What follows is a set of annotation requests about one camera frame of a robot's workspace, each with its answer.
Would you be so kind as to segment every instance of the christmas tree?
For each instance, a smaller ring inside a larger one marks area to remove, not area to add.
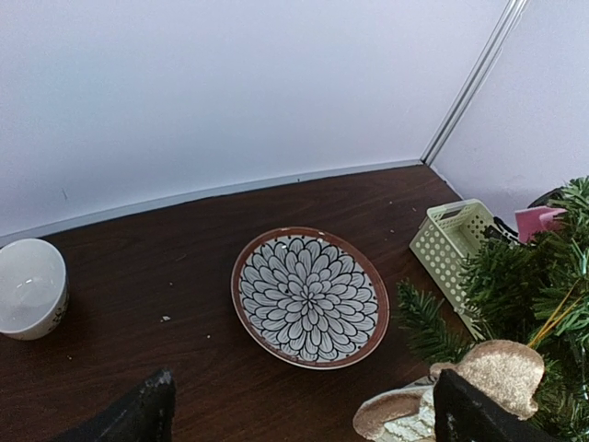
[[[554,437],[589,442],[589,178],[572,180],[548,206],[560,228],[526,244],[489,238],[464,261],[462,288],[482,338],[446,328],[439,303],[398,285],[399,322],[410,347],[430,363],[457,362],[476,343],[525,343],[544,358],[539,410],[531,422]]]

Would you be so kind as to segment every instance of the green plastic basket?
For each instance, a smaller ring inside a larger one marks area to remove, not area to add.
[[[461,288],[462,262],[475,254],[484,240],[484,231],[494,226],[493,215],[479,200],[432,207],[427,211],[410,249],[420,260],[448,302],[473,336],[480,337],[472,323],[475,313],[465,305]]]

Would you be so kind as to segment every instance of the white backdrop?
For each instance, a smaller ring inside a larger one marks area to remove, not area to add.
[[[419,158],[504,6],[5,0],[0,238],[186,192]]]
[[[464,197],[514,210],[589,175],[589,2],[529,2],[433,165]]]

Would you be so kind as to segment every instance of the wall baseboard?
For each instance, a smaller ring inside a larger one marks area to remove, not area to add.
[[[161,209],[163,207],[170,207],[171,205],[188,203],[190,201],[201,200],[203,198],[209,198],[213,196],[222,196],[229,195],[232,193],[255,191],[257,189],[282,186],[284,184],[293,184],[301,181],[320,180],[322,178],[352,175],[354,173],[406,168],[410,166],[418,166],[421,164],[422,162],[417,158],[404,161],[391,161],[387,163],[356,166],[344,169],[320,170],[317,172],[308,172],[297,175],[290,175],[286,177],[269,178],[267,180],[255,180],[240,184],[216,187],[212,189],[204,189],[201,191],[188,192],[179,195],[171,195],[165,198],[158,198],[156,200],[126,205],[124,207],[115,207],[113,209],[96,212],[88,215],[82,215],[75,218],[65,219],[48,225],[33,227],[15,233],[3,235],[0,236],[0,247],[4,247],[6,244],[12,241],[16,241],[18,239],[44,237],[46,235],[63,232],[65,230],[70,230],[72,228],[89,226],[91,224],[100,223],[102,221],[108,221],[114,218],[120,218],[122,216],[140,214],[142,212],[148,212],[150,210]]]

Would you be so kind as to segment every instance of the wooden table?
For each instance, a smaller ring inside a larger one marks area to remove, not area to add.
[[[409,251],[425,210],[456,199],[419,166],[206,199],[48,237],[64,254],[72,301],[45,338],[0,338],[0,440],[47,439],[159,367],[171,368],[178,386],[175,441],[362,440],[352,429],[358,406],[427,371],[396,322],[355,366],[290,366],[237,319],[233,263],[265,230],[317,227],[373,262],[394,314],[396,282],[433,288]]]

